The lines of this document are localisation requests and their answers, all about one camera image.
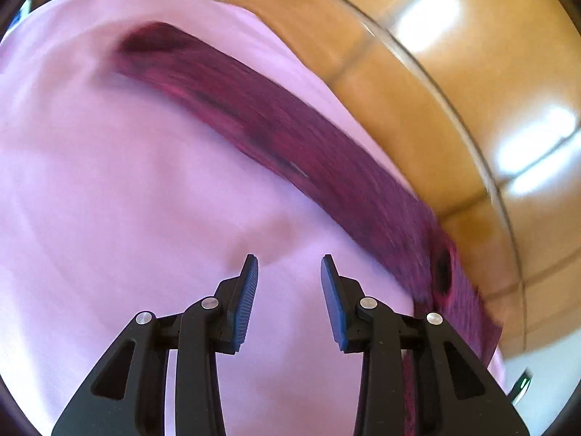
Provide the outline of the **dark red floral garment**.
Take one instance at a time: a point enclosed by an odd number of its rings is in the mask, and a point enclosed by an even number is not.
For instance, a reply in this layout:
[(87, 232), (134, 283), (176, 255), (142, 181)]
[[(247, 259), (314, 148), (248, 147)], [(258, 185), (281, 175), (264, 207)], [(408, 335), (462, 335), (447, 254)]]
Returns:
[(360, 144), (272, 79), (162, 22), (118, 43), (114, 68), (180, 102), (242, 154), (306, 194), (487, 368), (500, 328), (432, 210)]

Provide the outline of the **wooden panelled wardrobe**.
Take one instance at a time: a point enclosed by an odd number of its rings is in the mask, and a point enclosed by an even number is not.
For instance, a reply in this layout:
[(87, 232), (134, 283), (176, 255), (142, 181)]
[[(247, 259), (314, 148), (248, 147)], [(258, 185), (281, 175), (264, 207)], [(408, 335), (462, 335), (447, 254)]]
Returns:
[(580, 326), (580, 20), (561, 0), (217, 0), (256, 14), (456, 242), (505, 353)]

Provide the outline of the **pink quilted bedspread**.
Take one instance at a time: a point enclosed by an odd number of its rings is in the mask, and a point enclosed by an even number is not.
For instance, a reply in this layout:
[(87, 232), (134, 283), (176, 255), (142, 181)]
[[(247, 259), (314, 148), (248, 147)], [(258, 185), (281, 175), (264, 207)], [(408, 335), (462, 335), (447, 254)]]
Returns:
[(313, 201), (161, 94), (116, 74), (131, 29), (167, 22), (279, 83), (395, 164), (257, 17), (211, 0), (53, 0), (1, 44), (1, 376), (49, 434), (139, 312), (184, 311), (259, 261), (248, 334), (221, 355), (231, 435), (349, 435), (361, 359), (335, 343), (331, 254), (365, 291), (411, 297)]

